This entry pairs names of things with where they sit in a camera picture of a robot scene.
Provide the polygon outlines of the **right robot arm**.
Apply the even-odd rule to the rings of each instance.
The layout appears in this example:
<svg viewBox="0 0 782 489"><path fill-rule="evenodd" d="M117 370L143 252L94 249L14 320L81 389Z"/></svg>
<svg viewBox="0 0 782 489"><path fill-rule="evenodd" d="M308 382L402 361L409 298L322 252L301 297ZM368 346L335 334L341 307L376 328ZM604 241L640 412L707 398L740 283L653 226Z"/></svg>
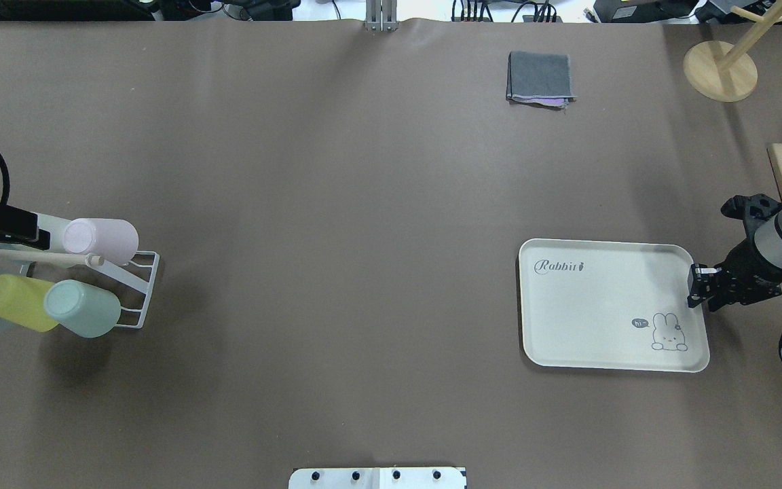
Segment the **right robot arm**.
<svg viewBox="0 0 782 489"><path fill-rule="evenodd" d="M764 194L727 199L721 214L743 223L745 238L714 267L692 264L687 306L710 312L727 304L754 304L782 294L782 203ZM782 332L778 343L782 362Z"/></svg>

